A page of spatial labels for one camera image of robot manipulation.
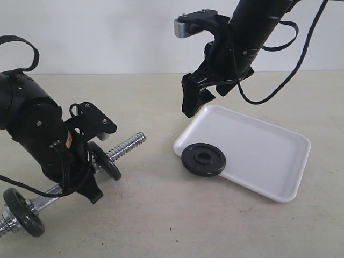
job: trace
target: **plastic tray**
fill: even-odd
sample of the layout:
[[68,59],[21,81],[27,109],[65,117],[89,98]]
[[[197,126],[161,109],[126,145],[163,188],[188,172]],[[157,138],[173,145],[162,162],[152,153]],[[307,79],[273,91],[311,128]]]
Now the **plastic tray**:
[[174,152],[180,157],[196,142],[225,154],[220,176],[282,203],[296,197],[311,149],[299,133],[216,105],[200,109],[176,139]]

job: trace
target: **white wall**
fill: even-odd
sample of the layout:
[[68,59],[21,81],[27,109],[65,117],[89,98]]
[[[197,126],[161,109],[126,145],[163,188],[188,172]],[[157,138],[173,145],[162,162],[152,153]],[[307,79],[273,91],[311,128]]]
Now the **white wall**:
[[[239,0],[2,0],[0,34],[15,34],[40,51],[35,73],[185,73],[196,69],[208,33],[174,36],[173,19],[201,8],[231,16]],[[321,0],[302,0],[284,20],[300,27],[297,41],[277,53],[261,51],[256,71],[291,70]],[[314,33],[303,70],[344,69],[344,3],[330,1]],[[293,37],[278,27],[267,45]],[[0,46],[0,70],[27,66],[31,50]]]

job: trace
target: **black weight plate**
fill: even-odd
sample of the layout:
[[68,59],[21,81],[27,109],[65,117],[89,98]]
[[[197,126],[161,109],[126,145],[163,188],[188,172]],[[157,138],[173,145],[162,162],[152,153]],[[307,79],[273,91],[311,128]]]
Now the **black weight plate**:
[[226,157],[213,145],[196,143],[184,149],[182,163],[188,171],[197,176],[211,177],[225,169]]
[[122,174],[116,165],[109,159],[107,154],[93,141],[89,142],[88,145],[95,157],[95,160],[102,168],[116,181],[120,180]]
[[42,221],[33,214],[25,198],[15,188],[8,188],[3,197],[12,214],[31,236],[37,238],[43,235],[45,227]]

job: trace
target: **table surface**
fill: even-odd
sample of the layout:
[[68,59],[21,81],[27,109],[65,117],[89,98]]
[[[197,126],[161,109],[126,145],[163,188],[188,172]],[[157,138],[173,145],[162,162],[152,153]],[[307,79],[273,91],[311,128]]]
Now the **table surface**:
[[[256,73],[243,87],[261,99],[287,74]],[[139,131],[147,141],[117,162],[120,181],[97,177],[99,202],[78,194],[60,199],[41,212],[43,236],[10,232],[0,238],[0,257],[344,257],[344,71],[299,72],[264,105],[247,104],[237,89],[212,102],[309,138],[299,192],[285,204],[183,168],[173,152],[190,122],[181,112],[182,75],[32,77],[65,119],[70,104],[84,101],[113,119],[117,132],[96,140],[105,150]],[[41,190],[53,185],[5,131],[0,151],[1,174]],[[9,187],[0,183],[2,191]]]

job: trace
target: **screw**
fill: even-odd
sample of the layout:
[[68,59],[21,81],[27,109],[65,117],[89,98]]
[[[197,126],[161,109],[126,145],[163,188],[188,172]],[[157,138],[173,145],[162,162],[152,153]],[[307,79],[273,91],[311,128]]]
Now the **screw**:
[[[146,141],[146,136],[144,133],[139,132],[126,141],[122,142],[121,144],[117,145],[115,148],[108,151],[106,154],[109,157],[109,159],[112,162],[115,162],[120,157],[127,154],[132,149],[138,147],[140,144],[144,143]],[[96,164],[96,162],[93,160],[92,164],[96,165],[95,168],[95,174],[101,172],[101,167]],[[48,189],[45,193],[47,194],[61,194],[62,188],[59,184],[54,185],[50,189]],[[31,211],[38,216],[39,212],[52,203],[56,202],[59,197],[55,198],[48,198],[44,196],[37,196],[34,199],[27,199],[26,203],[30,207]],[[21,227],[20,223],[17,221],[16,217],[12,214],[12,212],[6,208],[6,210],[0,214],[0,237],[4,234],[6,234],[9,231],[12,231],[13,233],[17,233],[19,231],[19,228]]]

